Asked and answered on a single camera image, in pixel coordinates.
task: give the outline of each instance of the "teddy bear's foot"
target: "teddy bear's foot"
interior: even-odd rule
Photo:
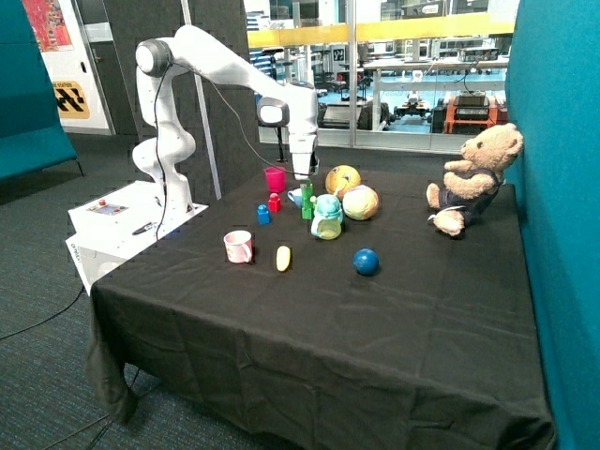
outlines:
[[[427,203],[429,207],[440,209],[440,188],[435,183],[431,183],[427,186]]]
[[[452,237],[459,236],[465,229],[465,219],[457,210],[441,211],[433,219],[433,224]]]

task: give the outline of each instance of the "teal panel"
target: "teal panel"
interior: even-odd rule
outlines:
[[[0,5],[0,17],[2,18],[0,45],[36,43],[31,26],[23,26],[24,23],[29,24],[29,19],[27,19],[22,0],[0,0]]]
[[[76,158],[21,0],[0,0],[0,179]]]
[[[600,2],[522,0],[507,74],[523,240],[559,446],[600,445]]]
[[[41,171],[76,157],[60,125],[0,138],[0,180]]]
[[[12,69],[0,70],[0,138],[59,121],[56,99],[37,44],[0,47]]]

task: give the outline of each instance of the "pink cup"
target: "pink cup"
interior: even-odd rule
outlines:
[[[245,231],[228,232],[223,237],[227,258],[232,263],[249,263],[252,260],[252,234]]]
[[[269,191],[279,194],[285,190],[285,169],[283,167],[268,167],[264,170]]]

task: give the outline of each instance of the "teddy bear's ear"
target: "teddy bear's ear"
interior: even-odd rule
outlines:
[[[509,155],[518,155],[520,153],[520,151],[522,150],[522,148],[523,148],[523,137],[519,135],[517,138],[515,138],[510,143],[507,153]]]

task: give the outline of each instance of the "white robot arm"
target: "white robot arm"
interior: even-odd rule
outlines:
[[[182,26],[174,37],[142,42],[136,50],[136,62],[143,120],[157,127],[158,142],[142,142],[134,149],[133,159],[157,182],[159,199],[164,199],[166,185],[168,209],[182,211],[191,206],[188,180],[174,168],[195,150],[194,139],[179,123],[173,99],[173,77],[187,71],[215,84],[245,86],[262,95],[258,105],[261,120],[289,130],[295,178],[306,179],[315,173],[318,102],[310,84],[281,85],[192,25]]]

